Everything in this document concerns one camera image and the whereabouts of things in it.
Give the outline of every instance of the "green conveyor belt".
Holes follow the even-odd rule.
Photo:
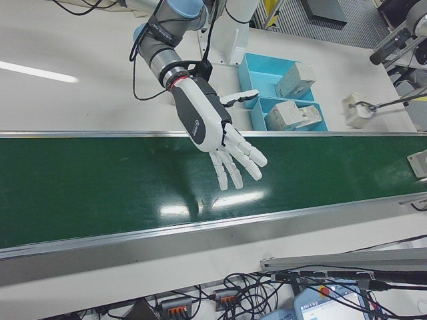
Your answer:
[[[252,137],[263,178],[221,192],[185,137],[0,139],[0,247],[427,191],[427,137]]]

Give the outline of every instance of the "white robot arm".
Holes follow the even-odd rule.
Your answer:
[[[219,98],[207,83],[209,62],[182,61],[174,50],[187,30],[199,29],[206,21],[207,9],[202,0],[163,0],[148,23],[135,31],[134,47],[161,85],[172,93],[178,117],[194,145],[209,153],[220,189],[228,188],[225,169],[236,189],[240,189],[242,176],[232,157],[255,180],[261,179],[259,167],[265,166],[267,159],[233,127],[226,107],[253,99],[258,92],[251,90]],[[199,65],[199,70],[189,70],[190,64]]]

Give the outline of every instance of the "robotic arm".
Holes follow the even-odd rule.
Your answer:
[[[404,47],[396,58],[385,64],[387,67],[409,52],[409,50],[415,48],[419,43],[423,42],[426,37],[427,0],[421,0],[409,10],[405,21],[376,46],[374,53],[370,56],[370,60],[373,64],[379,65],[395,50]],[[411,44],[406,44],[411,38],[415,40]]]
[[[259,167],[265,166],[267,159],[233,127],[226,107],[236,101],[253,99],[258,91],[219,98],[207,83],[211,69],[206,61],[202,61],[199,72],[194,73],[189,65],[199,61],[182,61],[174,50],[187,30],[200,29],[207,18],[202,0],[163,0],[148,23],[135,30],[134,40],[137,52],[157,80],[172,93],[178,117],[190,139],[200,151],[209,153],[220,189],[228,188],[224,167],[236,189],[241,189],[242,176],[232,156],[255,180],[261,179]]]

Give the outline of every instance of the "blue box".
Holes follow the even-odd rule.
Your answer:
[[[239,66],[238,74],[242,91],[257,89],[259,97],[278,98],[275,84],[289,71],[295,61],[246,53]],[[313,101],[312,90],[309,90],[301,101]],[[245,101],[248,109],[254,108],[255,100]]]
[[[251,120],[252,127],[255,131],[266,131],[266,121],[265,116],[273,109],[274,105],[277,103],[281,103],[284,101],[294,101],[298,108],[307,107],[309,105],[313,105],[322,116],[322,122],[319,122],[317,125],[314,125],[312,128],[302,127],[300,129],[296,129],[296,131],[327,131],[326,123],[322,114],[322,110],[318,103],[311,101],[302,101],[302,100],[292,100],[292,99],[282,99],[282,98],[268,98],[268,97],[260,97],[255,100],[255,106],[251,110]]]

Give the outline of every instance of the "white block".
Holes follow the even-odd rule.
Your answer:
[[[276,104],[266,115],[267,130],[292,131],[304,120],[302,113],[293,101]]]
[[[417,178],[427,177],[427,150],[407,156]]]
[[[364,95],[356,92],[353,92],[342,101],[346,125],[356,129],[363,128],[375,116],[375,112],[371,111],[369,107],[362,105],[350,106],[361,101],[369,102]]]
[[[302,127],[312,127],[319,122],[322,122],[322,116],[320,112],[313,105],[309,105],[308,107],[300,108],[300,113],[302,116],[302,123],[296,127],[296,129]]]
[[[295,62],[291,69],[275,85],[278,97],[301,99],[316,82],[311,65]]]

